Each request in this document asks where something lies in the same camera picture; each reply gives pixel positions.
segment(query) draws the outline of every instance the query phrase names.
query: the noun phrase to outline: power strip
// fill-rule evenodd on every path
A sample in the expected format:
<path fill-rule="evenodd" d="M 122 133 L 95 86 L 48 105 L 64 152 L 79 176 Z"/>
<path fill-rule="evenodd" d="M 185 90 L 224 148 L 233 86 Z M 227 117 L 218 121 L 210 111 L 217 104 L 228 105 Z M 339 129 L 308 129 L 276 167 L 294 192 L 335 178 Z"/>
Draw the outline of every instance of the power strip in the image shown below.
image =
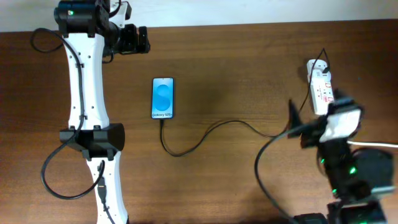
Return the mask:
<path fill-rule="evenodd" d="M 310 82 L 310 72 L 315 59 L 307 63 L 308 82 Z M 314 112 L 316 115 L 324 115 L 328 112 L 329 103 L 333 102 L 333 90 L 331 88 L 331 73 L 322 73 L 328 64 L 323 60 L 317 60 L 312 72 L 312 81 L 310 83 L 311 96 Z"/>

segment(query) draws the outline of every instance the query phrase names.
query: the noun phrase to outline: blue phone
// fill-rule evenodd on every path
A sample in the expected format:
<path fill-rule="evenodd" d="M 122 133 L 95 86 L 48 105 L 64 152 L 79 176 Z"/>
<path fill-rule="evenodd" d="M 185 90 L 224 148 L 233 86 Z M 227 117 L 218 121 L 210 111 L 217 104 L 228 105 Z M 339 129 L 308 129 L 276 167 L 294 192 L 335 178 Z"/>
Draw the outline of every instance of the blue phone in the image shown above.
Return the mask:
<path fill-rule="evenodd" d="M 152 86 L 152 119 L 171 119 L 174 110 L 174 79 L 154 78 Z"/>

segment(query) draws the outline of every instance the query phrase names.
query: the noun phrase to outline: wooden table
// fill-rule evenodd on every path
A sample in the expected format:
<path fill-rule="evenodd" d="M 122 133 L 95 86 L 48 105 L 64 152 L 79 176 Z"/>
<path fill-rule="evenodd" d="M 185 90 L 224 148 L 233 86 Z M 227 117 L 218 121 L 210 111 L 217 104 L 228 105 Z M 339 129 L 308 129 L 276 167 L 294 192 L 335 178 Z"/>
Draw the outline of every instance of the wooden table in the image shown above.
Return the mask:
<path fill-rule="evenodd" d="M 40 181 L 41 165 L 60 144 L 58 131 L 67 127 L 70 90 L 65 51 L 34 52 L 29 36 L 0 34 L 1 223 L 94 223 L 93 193 L 64 201 L 48 194 Z M 166 122 L 165 135 L 178 152 L 219 120 L 242 119 L 264 133 L 280 132 L 288 100 L 299 105 L 305 96 L 307 60 L 325 47 L 333 86 L 366 109 L 356 139 L 397 140 L 398 21 L 156 28 L 149 29 L 149 38 L 149 54 L 117 55 L 103 66 L 108 116 L 126 128 L 121 182 L 133 223 L 248 223 L 278 216 L 253 171 L 268 139 L 229 124 L 194 153 L 170 157 L 159 142 L 159 122 L 150 118 L 154 77 L 176 80 L 175 117 Z M 50 40 L 38 41 L 55 45 Z M 304 121 L 315 118 L 310 105 L 304 107 Z M 333 201 L 315 165 L 315 149 L 301 150 L 299 139 L 269 148 L 260 172 L 293 215 L 326 213 Z M 66 195 L 91 185 L 85 160 L 71 149 L 50 163 L 47 178 Z M 398 222 L 398 194 L 382 204 L 390 222 Z"/>

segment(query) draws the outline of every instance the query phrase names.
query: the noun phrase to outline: white wall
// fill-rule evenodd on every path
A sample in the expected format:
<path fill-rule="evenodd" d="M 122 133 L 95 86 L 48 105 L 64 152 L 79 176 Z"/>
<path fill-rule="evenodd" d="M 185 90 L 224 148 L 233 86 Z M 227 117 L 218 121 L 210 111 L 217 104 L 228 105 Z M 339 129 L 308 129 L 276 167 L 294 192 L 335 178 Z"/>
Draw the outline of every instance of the white wall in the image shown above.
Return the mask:
<path fill-rule="evenodd" d="M 0 32 L 57 29 L 59 0 L 1 0 Z M 137 26 L 398 19 L 398 0 L 129 0 Z"/>

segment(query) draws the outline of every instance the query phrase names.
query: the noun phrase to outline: wood grain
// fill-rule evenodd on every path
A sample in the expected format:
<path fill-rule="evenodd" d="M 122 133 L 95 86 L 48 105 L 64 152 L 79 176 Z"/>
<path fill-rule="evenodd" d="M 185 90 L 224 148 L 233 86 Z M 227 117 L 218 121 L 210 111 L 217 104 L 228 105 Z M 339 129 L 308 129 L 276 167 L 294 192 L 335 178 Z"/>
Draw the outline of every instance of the wood grain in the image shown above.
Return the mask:
<path fill-rule="evenodd" d="M 41 165 L 67 126 L 70 90 L 65 51 L 34 52 L 29 36 L 0 34 L 1 222 L 94 223 L 93 194 L 63 201 L 40 182 Z M 325 47 L 333 86 L 366 109 L 356 139 L 396 141 L 398 21 L 157 28 L 149 29 L 149 38 L 149 54 L 117 55 L 103 67 L 108 116 L 126 128 L 121 181 L 133 223 L 248 223 L 278 216 L 254 178 L 254 158 L 267 139 L 229 124 L 196 152 L 170 157 L 159 142 L 159 122 L 150 118 L 154 77 L 176 80 L 175 117 L 166 122 L 165 135 L 179 152 L 219 120 L 242 119 L 264 133 L 278 133 L 287 121 L 287 101 L 299 104 L 305 96 L 305 62 Z M 48 36 L 38 41 L 57 44 Z M 314 118 L 310 103 L 302 118 Z M 317 171 L 315 150 L 301 150 L 298 139 L 273 145 L 260 170 L 291 214 L 326 213 L 333 201 Z M 47 173 L 63 194 L 91 184 L 84 159 L 70 149 Z M 390 222 L 398 222 L 398 194 L 382 203 Z"/>

